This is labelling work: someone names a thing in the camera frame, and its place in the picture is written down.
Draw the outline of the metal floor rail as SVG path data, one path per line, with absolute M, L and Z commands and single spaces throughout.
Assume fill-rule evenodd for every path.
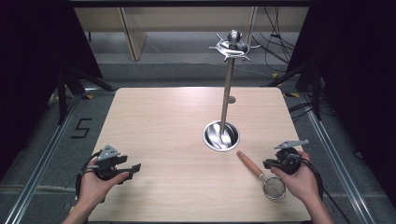
M 30 178 L 28 179 L 27 183 L 21 189 L 21 193 L 11 207 L 7 219 L 5 220 L 5 224 L 20 224 L 21 219 L 23 218 L 28 205 L 32 201 L 36 188 L 39 182 L 42 179 L 42 176 L 46 172 L 50 161 L 56 151 L 57 146 L 59 146 L 60 141 L 64 135 L 65 129 L 77 107 L 77 104 L 80 101 L 79 96 L 73 96 L 69 101 L 69 105 L 66 107 L 66 115 L 64 119 L 57 125 L 49 143 L 45 147 L 44 152 L 39 158 L 38 163 L 36 164 L 35 168 L 33 169 Z
M 321 144 L 324 146 L 324 150 L 326 151 L 326 154 L 330 159 L 332 167 L 336 172 L 341 182 L 341 185 L 346 193 L 346 196 L 351 202 L 351 205 L 355 210 L 355 213 L 361 224 L 376 224 L 375 219 L 371 211 L 369 210 L 366 201 L 361 196 L 360 191 L 354 184 L 350 174 L 347 172 L 347 168 L 345 167 L 345 164 L 343 163 L 341 157 L 336 151 L 336 147 L 334 146 L 325 127 L 323 126 L 322 121 L 318 120 L 317 116 L 313 112 L 309 112 L 308 117 L 314 127 L 314 130 Z

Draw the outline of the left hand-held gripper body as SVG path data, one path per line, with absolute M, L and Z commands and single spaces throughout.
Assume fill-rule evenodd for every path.
M 95 168 L 96 176 L 101 180 L 109 180 L 119 172 L 116 168 L 120 153 L 111 145 L 106 145 L 100 152 Z

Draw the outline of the person's left hand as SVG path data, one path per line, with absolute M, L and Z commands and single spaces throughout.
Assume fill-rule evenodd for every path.
M 95 207 L 101 203 L 110 190 L 128 177 L 127 172 L 116 175 L 109 180 L 102 180 L 94 172 L 87 172 L 81 179 L 78 205 Z

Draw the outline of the mesh strainer with wooden handle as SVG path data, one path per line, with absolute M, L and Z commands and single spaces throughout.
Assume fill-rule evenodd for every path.
M 245 153 L 238 150 L 237 157 L 246 167 L 257 176 L 262 182 L 262 189 L 265 196 L 271 200 L 280 200 L 286 196 L 286 186 L 279 177 L 267 177 L 259 166 L 257 166 Z

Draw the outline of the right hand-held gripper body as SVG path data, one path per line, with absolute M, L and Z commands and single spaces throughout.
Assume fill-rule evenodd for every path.
M 277 149 L 277 153 L 275 167 L 288 175 L 295 174 L 301 165 L 301 156 L 298 153 L 296 147 L 307 145 L 308 143 L 308 140 L 285 141 L 279 145 L 276 145 L 275 149 Z

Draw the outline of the person's right hand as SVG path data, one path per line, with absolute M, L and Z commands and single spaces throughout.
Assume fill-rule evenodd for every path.
M 304 204 L 321 202 L 317 180 L 305 164 L 302 164 L 293 175 L 288 175 L 275 167 L 271 169 L 271 172 L 278 176 L 289 189 L 290 193 L 300 199 Z

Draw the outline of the steel utensil rack stand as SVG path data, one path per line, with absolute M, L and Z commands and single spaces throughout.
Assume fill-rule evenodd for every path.
M 237 30 L 231 30 L 226 38 L 218 35 L 218 39 L 219 42 L 211 49 L 215 49 L 220 53 L 224 57 L 224 62 L 227 63 L 221 115 L 220 120 L 212 121 L 205 126 L 203 139 L 209 148 L 224 152 L 234 149 L 239 143 L 239 131 L 227 121 L 235 60 L 249 61 L 248 54 L 250 50 L 259 48 L 260 45 L 251 47 L 242 40 L 242 34 Z

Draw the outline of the light wooden furniture panel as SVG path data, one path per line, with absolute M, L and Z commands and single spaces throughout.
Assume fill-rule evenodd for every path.
M 307 7 L 77 7 L 85 32 L 123 32 L 131 59 L 140 59 L 149 32 L 228 32 L 248 42 L 255 32 L 299 32 Z

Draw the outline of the black metal stand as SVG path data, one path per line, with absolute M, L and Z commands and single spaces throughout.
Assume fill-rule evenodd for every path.
M 313 92 L 311 103 L 313 107 L 313 113 L 317 120 L 321 120 L 321 115 L 319 112 L 320 75 L 317 63 L 314 59 L 308 58 L 305 62 L 287 71 L 283 76 L 276 78 L 267 84 L 267 87 L 276 87 L 296 75 L 300 76 L 296 84 L 297 91 L 306 91 L 309 87 L 312 88 Z
M 91 84 L 105 90 L 105 91 L 115 91 L 116 88 L 106 84 L 103 80 L 98 77 L 93 77 L 88 73 L 82 71 L 81 69 L 76 68 L 70 64 L 65 64 L 61 67 L 60 72 L 57 76 L 57 91 L 59 97 L 59 109 L 60 109 L 60 117 L 59 124 L 62 124 L 66 116 L 67 112 L 67 102 L 66 102 L 66 88 L 71 91 L 72 95 L 80 96 L 85 92 L 84 87 L 81 84 L 81 80 L 87 80 Z

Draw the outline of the black curtain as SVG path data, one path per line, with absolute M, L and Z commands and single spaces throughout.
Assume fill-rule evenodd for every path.
M 396 207 L 396 0 L 308 0 L 289 70 L 313 60 L 357 150 Z
M 0 0 L 0 180 L 66 66 L 102 75 L 76 11 L 56 0 Z

